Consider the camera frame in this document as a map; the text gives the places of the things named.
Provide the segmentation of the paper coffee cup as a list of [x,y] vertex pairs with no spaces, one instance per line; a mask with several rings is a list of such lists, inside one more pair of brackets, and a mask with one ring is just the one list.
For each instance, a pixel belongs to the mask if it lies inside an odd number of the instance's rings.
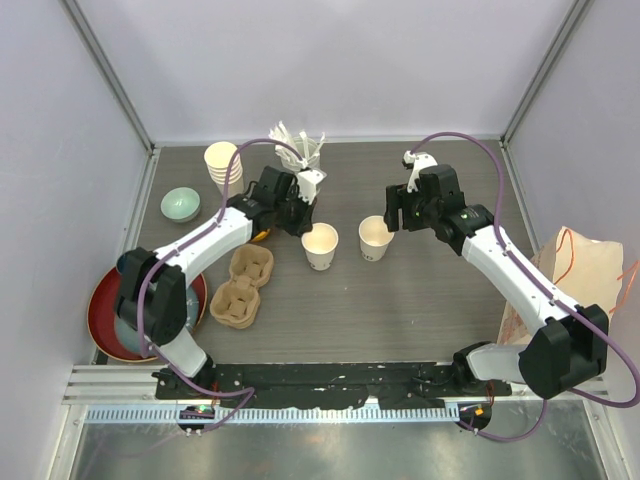
[[301,237],[310,267],[315,271],[328,270],[333,262],[339,242],[336,229],[326,223],[314,223],[310,232]]
[[363,219],[358,227],[358,235],[362,257],[370,262],[381,260],[394,238],[394,233],[388,230],[380,215]]

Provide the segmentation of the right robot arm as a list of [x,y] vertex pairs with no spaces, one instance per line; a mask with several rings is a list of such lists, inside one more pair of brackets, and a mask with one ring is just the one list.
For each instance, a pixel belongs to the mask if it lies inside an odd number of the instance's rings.
[[457,391],[472,395],[498,380],[551,399],[605,370],[604,310],[581,306],[537,270],[486,207],[466,203],[451,166],[426,164],[409,182],[387,186],[385,200],[389,231],[433,230],[497,288],[531,336],[526,345],[480,342],[456,352],[451,380]]

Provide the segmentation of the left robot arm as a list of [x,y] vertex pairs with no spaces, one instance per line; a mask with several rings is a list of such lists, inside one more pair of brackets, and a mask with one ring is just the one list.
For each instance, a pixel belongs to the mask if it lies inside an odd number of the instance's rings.
[[124,255],[114,313],[139,334],[140,352],[151,349],[178,371],[178,386],[190,398],[213,385],[211,357],[186,327],[186,291],[193,280],[228,252],[277,228],[300,237],[312,229],[312,214],[326,173],[266,167],[245,193],[224,199],[218,213],[155,251],[138,247]]

